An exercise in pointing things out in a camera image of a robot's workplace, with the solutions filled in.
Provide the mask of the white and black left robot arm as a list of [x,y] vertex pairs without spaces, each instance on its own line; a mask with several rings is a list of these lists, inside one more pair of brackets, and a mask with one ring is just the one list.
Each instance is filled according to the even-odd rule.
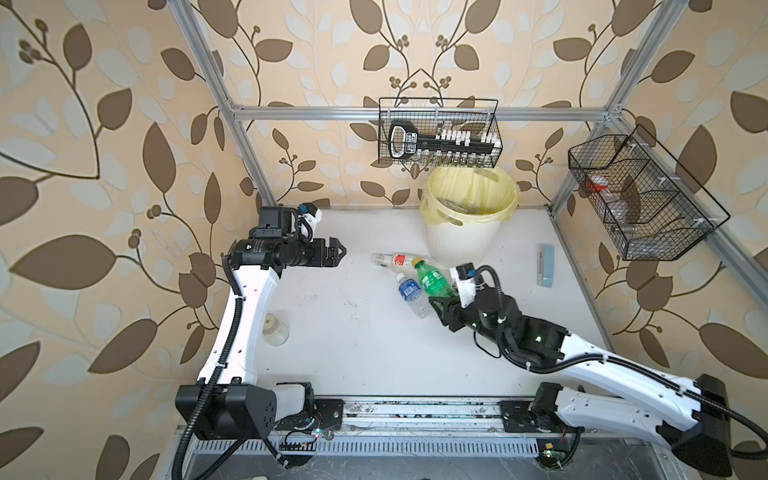
[[177,445],[171,476],[184,475],[192,439],[228,440],[230,446],[206,470],[209,478],[251,439],[260,440],[279,465],[291,462],[269,435],[286,417],[314,416],[314,393],[308,382],[282,383],[269,389],[257,384],[257,348],[271,298],[287,267],[333,268],[346,254],[336,238],[296,237],[238,241],[223,256],[230,294],[213,350],[193,385],[179,388],[175,406],[186,422]]

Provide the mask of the clear bottle green band label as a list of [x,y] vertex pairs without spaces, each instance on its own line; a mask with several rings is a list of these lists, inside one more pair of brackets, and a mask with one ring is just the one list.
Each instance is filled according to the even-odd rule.
[[445,198],[439,198],[438,201],[447,215],[478,215],[476,208],[470,208]]

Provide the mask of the green bottle yellow cap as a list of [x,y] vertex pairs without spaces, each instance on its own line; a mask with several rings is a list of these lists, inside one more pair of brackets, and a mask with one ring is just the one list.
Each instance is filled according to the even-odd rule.
[[421,257],[415,257],[412,265],[416,270],[419,284],[429,297],[456,298],[457,293],[450,281],[439,269],[427,263]]

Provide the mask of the water bottle blue label white cap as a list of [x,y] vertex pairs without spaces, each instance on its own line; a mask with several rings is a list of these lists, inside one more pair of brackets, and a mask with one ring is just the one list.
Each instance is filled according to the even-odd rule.
[[418,318],[427,318],[433,314],[427,293],[415,279],[398,273],[396,280],[400,296]]

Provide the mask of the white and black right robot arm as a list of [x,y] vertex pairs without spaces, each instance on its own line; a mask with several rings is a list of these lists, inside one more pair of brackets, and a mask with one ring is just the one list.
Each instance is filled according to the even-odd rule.
[[553,322],[523,314],[505,294],[497,272],[471,263],[452,269],[456,286],[432,296],[441,323],[469,328],[495,344],[496,357],[531,374],[561,373],[604,390],[590,395],[553,382],[539,385],[524,420],[541,430],[606,430],[668,448],[682,463],[708,475],[728,477],[735,460],[764,461],[765,449],[733,448],[731,425],[761,440],[767,432],[730,408],[725,384],[660,372],[602,349]]

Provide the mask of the clear bottle green red neck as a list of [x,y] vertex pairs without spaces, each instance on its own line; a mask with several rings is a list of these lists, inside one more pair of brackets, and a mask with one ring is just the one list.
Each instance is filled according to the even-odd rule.
[[375,265],[403,273],[415,270],[413,262],[416,258],[417,255],[407,253],[374,253],[372,255]]

